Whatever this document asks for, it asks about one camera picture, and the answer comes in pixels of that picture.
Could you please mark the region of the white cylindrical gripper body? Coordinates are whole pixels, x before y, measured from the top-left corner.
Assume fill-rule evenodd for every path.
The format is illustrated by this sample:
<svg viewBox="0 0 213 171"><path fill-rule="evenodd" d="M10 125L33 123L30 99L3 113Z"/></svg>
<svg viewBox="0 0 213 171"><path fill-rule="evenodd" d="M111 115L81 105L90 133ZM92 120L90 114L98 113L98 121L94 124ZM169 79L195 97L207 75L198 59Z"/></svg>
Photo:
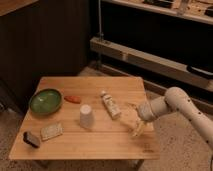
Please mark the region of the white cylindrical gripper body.
<svg viewBox="0 0 213 171"><path fill-rule="evenodd" d="M137 107L138 116L145 122L152 122L169 113L169 107L163 97L141 103Z"/></svg>

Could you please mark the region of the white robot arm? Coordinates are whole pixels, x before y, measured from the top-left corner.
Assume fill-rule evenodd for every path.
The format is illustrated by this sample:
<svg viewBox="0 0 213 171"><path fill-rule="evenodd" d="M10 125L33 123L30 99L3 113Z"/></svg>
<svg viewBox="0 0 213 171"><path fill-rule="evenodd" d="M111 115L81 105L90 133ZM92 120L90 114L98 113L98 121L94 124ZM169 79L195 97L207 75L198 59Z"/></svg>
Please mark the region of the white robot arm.
<svg viewBox="0 0 213 171"><path fill-rule="evenodd" d="M163 96L147 100L140 105L132 104L139 120L132 136L139 137L145 126L161 116L180 112L194 127L204 142L213 151L213 121L203 114L193 103L189 95L179 87L170 87Z"/></svg>

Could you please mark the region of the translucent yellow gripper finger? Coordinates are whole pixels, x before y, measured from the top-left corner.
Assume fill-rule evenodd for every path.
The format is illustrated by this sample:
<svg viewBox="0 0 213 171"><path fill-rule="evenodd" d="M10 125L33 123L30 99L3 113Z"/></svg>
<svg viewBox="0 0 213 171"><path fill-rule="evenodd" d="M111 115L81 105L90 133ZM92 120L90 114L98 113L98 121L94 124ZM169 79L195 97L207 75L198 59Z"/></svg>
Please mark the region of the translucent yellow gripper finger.
<svg viewBox="0 0 213 171"><path fill-rule="evenodd" d="M137 105L136 104L133 104L133 103L125 103L127 106L131 107L132 109L136 110L137 111Z"/></svg>
<svg viewBox="0 0 213 171"><path fill-rule="evenodd" d="M137 127L133 130L132 136L138 137L140 136L146 127L146 123L144 121L140 121L137 123Z"/></svg>

